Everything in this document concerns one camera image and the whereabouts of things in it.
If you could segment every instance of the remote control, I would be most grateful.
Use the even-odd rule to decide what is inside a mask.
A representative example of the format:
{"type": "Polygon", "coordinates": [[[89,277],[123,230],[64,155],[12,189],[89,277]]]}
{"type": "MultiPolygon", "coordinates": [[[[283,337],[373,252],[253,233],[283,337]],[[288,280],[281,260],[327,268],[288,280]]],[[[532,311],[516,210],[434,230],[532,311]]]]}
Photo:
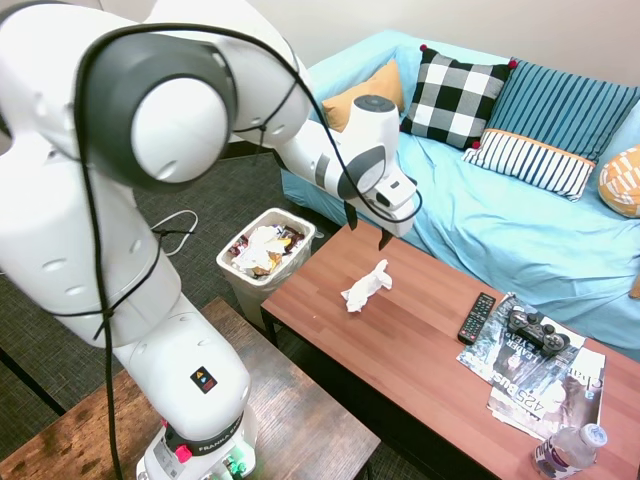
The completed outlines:
{"type": "Polygon", "coordinates": [[[467,319],[462,324],[460,331],[458,332],[458,340],[465,345],[473,345],[476,343],[478,334],[484,322],[489,318],[489,313],[493,308],[493,304],[496,303],[496,299],[486,293],[481,293],[476,299],[476,303],[473,304],[467,319]]]}

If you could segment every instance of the water bottle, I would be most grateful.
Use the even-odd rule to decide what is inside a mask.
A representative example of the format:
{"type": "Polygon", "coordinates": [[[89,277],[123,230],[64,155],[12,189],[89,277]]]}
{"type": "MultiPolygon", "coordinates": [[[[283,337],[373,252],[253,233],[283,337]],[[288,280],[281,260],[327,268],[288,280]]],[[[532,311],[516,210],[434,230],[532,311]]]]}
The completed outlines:
{"type": "Polygon", "coordinates": [[[606,443],[606,432],[595,423],[566,427],[534,450],[533,466],[542,478],[567,478],[593,465],[606,443]]]}

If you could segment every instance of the wooden table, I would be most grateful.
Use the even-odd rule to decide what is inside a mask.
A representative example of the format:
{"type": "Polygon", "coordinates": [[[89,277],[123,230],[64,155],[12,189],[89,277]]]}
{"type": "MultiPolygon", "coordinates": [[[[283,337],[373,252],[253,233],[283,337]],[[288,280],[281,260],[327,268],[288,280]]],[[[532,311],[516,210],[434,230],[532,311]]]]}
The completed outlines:
{"type": "MultiPolygon", "coordinates": [[[[538,478],[529,460],[537,440],[495,420],[486,407],[490,385],[456,360],[456,335],[478,294],[503,295],[401,240],[379,252],[379,235],[364,222],[353,232],[344,227],[263,309],[493,475],[538,478]],[[340,292],[385,258],[393,288],[347,313],[340,292]]],[[[609,443],[580,478],[635,480],[640,365],[596,341],[585,345],[607,356],[601,424],[609,443]]]]}
{"type": "MultiPolygon", "coordinates": [[[[352,479],[379,444],[366,427],[222,300],[203,314],[251,373],[249,404],[260,425],[251,479],[352,479]]],[[[118,451],[125,478],[160,428],[126,372],[115,378],[118,451]]],[[[112,479],[104,387],[0,463],[4,480],[112,479]]]]}

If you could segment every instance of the blue couch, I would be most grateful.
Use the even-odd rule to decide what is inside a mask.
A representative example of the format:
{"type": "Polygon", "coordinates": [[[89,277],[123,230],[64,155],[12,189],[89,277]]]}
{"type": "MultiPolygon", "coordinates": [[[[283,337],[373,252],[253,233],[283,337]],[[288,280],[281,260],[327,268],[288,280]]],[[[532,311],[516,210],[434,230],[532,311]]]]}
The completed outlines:
{"type": "MultiPolygon", "coordinates": [[[[509,60],[386,31],[313,66],[317,100],[367,80],[395,58],[408,109],[422,43],[462,62],[509,60]]],[[[636,144],[640,105],[616,132],[599,166],[636,144]]],[[[400,166],[418,181],[424,197],[404,240],[502,292],[516,292],[579,333],[640,359],[640,300],[628,296],[640,274],[640,220],[626,219],[600,200],[599,169],[583,197],[571,203],[462,162],[461,154],[443,143],[400,134],[400,166]]],[[[346,222],[341,202],[314,185],[284,171],[282,183],[293,202],[338,224],[346,222]]]]}

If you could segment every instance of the white wall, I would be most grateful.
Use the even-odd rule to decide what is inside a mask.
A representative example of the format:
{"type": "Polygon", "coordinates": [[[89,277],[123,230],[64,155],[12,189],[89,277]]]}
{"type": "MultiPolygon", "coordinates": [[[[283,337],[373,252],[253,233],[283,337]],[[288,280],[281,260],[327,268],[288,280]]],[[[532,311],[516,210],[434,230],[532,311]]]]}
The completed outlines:
{"type": "MultiPolygon", "coordinates": [[[[153,0],[102,0],[141,20],[153,0]]],[[[640,0],[249,0],[307,66],[387,28],[640,85],[640,0]]]]}

